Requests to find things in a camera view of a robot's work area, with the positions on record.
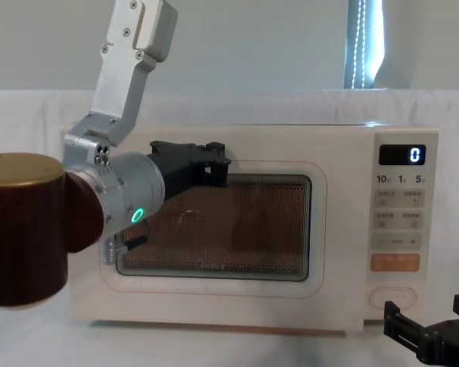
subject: screw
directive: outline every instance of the screw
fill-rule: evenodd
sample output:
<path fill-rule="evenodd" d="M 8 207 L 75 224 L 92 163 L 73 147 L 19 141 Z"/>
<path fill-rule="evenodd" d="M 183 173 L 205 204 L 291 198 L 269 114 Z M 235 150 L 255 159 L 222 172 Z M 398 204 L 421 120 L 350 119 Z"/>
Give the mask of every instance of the screw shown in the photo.
<path fill-rule="evenodd" d="M 109 164 L 109 159 L 104 155 L 102 157 L 100 157 L 99 155 L 97 155 L 95 157 L 95 164 L 97 166 L 104 166 L 106 167 L 108 164 Z"/>

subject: mesh screen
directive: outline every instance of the mesh screen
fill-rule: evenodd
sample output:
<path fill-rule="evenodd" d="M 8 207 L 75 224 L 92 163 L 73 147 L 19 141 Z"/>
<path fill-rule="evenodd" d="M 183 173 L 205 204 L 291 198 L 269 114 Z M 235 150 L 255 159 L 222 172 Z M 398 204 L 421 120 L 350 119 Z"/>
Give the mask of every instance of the mesh screen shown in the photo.
<path fill-rule="evenodd" d="M 118 257 L 124 275 L 304 281 L 311 182 L 299 175 L 229 176 L 195 187 L 122 233 L 148 241 Z"/>

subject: green led ring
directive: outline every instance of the green led ring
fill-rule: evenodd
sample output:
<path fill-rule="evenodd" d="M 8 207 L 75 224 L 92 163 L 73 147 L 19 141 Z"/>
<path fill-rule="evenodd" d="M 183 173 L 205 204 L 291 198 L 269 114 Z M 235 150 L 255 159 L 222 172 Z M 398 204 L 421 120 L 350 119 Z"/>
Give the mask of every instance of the green led ring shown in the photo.
<path fill-rule="evenodd" d="M 135 211 L 135 213 L 132 215 L 131 222 L 137 223 L 141 220 L 141 218 L 144 216 L 145 210 L 144 209 L 138 209 Z"/>

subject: microwave control panel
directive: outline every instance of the microwave control panel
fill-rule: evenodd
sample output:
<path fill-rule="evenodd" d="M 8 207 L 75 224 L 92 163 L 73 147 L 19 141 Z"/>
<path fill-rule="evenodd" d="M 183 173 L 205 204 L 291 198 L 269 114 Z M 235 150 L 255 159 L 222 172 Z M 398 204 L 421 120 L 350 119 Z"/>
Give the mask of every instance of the microwave control panel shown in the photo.
<path fill-rule="evenodd" d="M 426 279 L 437 142 L 435 130 L 376 133 L 370 281 Z"/>

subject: white wall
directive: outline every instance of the white wall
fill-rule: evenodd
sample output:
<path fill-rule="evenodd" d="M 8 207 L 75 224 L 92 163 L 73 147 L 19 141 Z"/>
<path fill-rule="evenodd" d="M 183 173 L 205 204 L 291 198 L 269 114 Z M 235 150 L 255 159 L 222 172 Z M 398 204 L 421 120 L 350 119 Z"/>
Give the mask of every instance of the white wall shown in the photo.
<path fill-rule="evenodd" d="M 459 0 L 383 0 L 379 88 L 459 89 Z"/>
<path fill-rule="evenodd" d="M 0 89 L 94 89 L 114 0 L 0 2 Z M 347 0 L 171 0 L 157 93 L 343 86 Z"/>

